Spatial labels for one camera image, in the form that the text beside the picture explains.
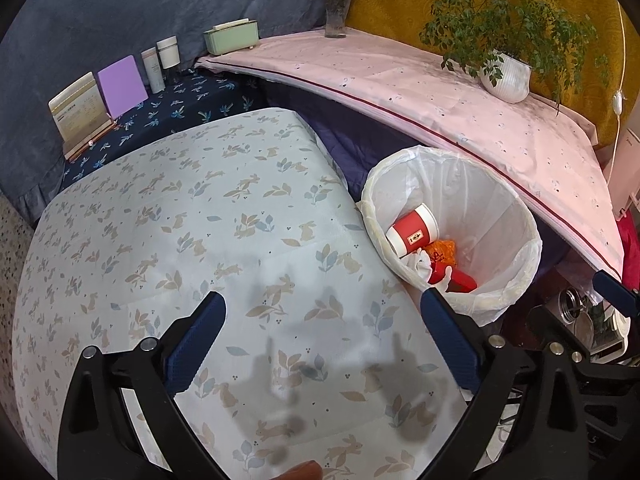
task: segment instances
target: dark blue blanket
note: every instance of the dark blue blanket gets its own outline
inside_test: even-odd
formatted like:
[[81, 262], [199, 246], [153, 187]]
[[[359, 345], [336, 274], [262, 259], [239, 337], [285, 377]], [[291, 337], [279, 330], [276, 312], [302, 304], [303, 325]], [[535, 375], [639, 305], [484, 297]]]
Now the dark blue blanket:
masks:
[[193, 72], [123, 114], [116, 121], [116, 129], [75, 161], [66, 162], [62, 189], [108, 162], [170, 134], [265, 106], [264, 95], [252, 77]]

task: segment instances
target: blue gripper pad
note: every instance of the blue gripper pad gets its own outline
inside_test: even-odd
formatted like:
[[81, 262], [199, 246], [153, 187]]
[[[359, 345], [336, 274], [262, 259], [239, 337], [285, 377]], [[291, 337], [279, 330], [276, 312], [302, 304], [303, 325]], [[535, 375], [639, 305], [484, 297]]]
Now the blue gripper pad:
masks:
[[618, 280], [599, 270], [593, 275], [593, 289], [605, 300], [609, 301], [625, 317], [638, 317], [636, 295], [623, 286]]
[[222, 330], [226, 304], [220, 294], [210, 295], [210, 301], [187, 330], [174, 352], [166, 360], [164, 387], [173, 397], [188, 389], [198, 373], [209, 349]]
[[439, 298], [430, 290], [425, 290], [420, 298], [420, 313], [458, 386], [475, 394], [481, 383], [478, 356]]

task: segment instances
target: white flower pot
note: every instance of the white flower pot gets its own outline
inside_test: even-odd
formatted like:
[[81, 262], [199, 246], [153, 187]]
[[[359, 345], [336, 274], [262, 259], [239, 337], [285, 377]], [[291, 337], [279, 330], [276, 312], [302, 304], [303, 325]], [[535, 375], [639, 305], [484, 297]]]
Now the white flower pot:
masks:
[[500, 54], [495, 52], [497, 56], [500, 56], [503, 61], [496, 60], [489, 63], [497, 66], [502, 72], [502, 78], [498, 79], [497, 84], [494, 86], [489, 80], [489, 76], [484, 74], [484, 69], [480, 69], [479, 76], [480, 81], [488, 92], [495, 95], [498, 99], [501, 99], [508, 103], [519, 103], [527, 95], [529, 95], [529, 79], [531, 78], [531, 67], [509, 57], [506, 54]]

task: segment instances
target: white jar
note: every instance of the white jar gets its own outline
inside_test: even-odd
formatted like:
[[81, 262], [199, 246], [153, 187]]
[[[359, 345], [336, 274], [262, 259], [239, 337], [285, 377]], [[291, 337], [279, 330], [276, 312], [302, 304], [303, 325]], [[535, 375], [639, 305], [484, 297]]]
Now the white jar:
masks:
[[506, 54], [500, 54], [496, 51], [494, 51], [494, 54], [502, 58], [503, 61], [498, 59], [489, 63], [500, 69], [502, 78], [498, 79], [494, 86], [489, 76], [484, 74], [484, 68], [481, 68], [478, 71], [480, 81], [482, 81], [489, 94], [495, 95], [498, 99], [507, 103], [519, 103], [529, 95], [531, 67]]
[[151, 93], [157, 94], [164, 90], [164, 80], [162, 79], [162, 70], [158, 61], [158, 53], [156, 48], [152, 46], [150, 49], [142, 52], [142, 62], [145, 65], [146, 78], [149, 79]]
[[158, 54], [162, 68], [167, 69], [180, 64], [180, 52], [178, 52], [178, 40], [175, 36], [158, 41]]

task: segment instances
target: green tissue box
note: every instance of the green tissue box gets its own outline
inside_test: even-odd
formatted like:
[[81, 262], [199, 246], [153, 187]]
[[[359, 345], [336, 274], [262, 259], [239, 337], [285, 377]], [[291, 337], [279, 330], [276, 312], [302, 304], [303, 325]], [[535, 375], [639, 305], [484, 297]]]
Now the green tissue box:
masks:
[[214, 56], [254, 46], [258, 43], [258, 22], [245, 19], [222, 23], [205, 32], [204, 40]]

